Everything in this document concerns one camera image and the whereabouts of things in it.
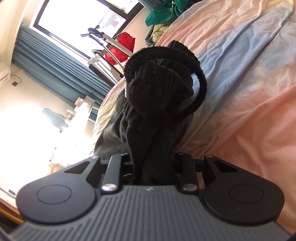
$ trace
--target window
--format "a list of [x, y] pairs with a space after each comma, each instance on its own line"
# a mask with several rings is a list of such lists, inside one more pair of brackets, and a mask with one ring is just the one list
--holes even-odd
[[46, 0], [33, 26], [90, 59], [93, 49], [103, 47], [80, 34], [99, 25], [99, 31], [114, 37], [142, 8], [137, 0]]

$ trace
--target window pane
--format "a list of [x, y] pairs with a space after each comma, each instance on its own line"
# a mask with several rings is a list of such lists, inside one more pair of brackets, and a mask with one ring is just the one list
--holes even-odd
[[120, 10], [124, 11], [126, 14], [129, 13], [134, 6], [139, 2], [138, 0], [106, 0], [107, 2], [118, 7]]
[[101, 32], [113, 37], [125, 21], [96, 0], [50, 0], [38, 25], [93, 57], [92, 49], [103, 47], [93, 39], [82, 38], [80, 34], [87, 34], [88, 28], [100, 25]]

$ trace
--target bed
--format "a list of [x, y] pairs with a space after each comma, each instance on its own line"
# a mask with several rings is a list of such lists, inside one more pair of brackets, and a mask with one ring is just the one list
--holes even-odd
[[[208, 81], [203, 105], [176, 151], [212, 154], [276, 183], [278, 223], [296, 231], [296, 14], [292, 0], [203, 0], [160, 38], [186, 45]], [[111, 118], [122, 79], [103, 101], [94, 144]], [[194, 77], [194, 91], [199, 84]]]

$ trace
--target black drawstring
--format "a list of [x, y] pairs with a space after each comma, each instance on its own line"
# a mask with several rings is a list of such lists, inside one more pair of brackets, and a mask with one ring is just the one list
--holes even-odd
[[207, 93], [207, 81], [205, 75], [200, 68], [200, 63], [197, 58], [193, 59], [178, 49], [169, 47], [151, 47], [138, 51], [128, 60], [124, 70], [126, 84], [128, 85], [133, 80], [136, 71], [141, 65], [145, 64], [147, 61], [156, 59], [168, 59], [179, 62], [194, 72], [198, 77], [200, 83], [198, 95], [186, 109], [172, 117], [172, 122], [179, 122], [195, 112], [205, 100]]

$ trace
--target silver screw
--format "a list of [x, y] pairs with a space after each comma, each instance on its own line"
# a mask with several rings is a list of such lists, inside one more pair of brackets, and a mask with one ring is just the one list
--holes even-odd
[[197, 189], [197, 186], [193, 183], [187, 183], [183, 186], [183, 190], [187, 192], [193, 192]]
[[148, 192], [151, 192], [152, 190], [154, 190], [153, 187], [147, 187], [147, 188], [146, 188], [146, 191], [148, 191]]
[[102, 186], [102, 189], [106, 192], [115, 191], [117, 189], [117, 185], [115, 185], [113, 183], [107, 183]]

